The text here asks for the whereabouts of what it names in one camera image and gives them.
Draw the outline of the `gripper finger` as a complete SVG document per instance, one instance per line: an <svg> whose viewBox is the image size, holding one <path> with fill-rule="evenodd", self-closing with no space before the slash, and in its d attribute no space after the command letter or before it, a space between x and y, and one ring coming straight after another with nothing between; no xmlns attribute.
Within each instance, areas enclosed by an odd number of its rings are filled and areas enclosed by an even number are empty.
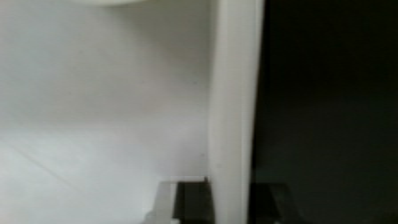
<svg viewBox="0 0 398 224"><path fill-rule="evenodd" d="M252 183L248 224L305 224L292 195L282 183Z"/></svg>

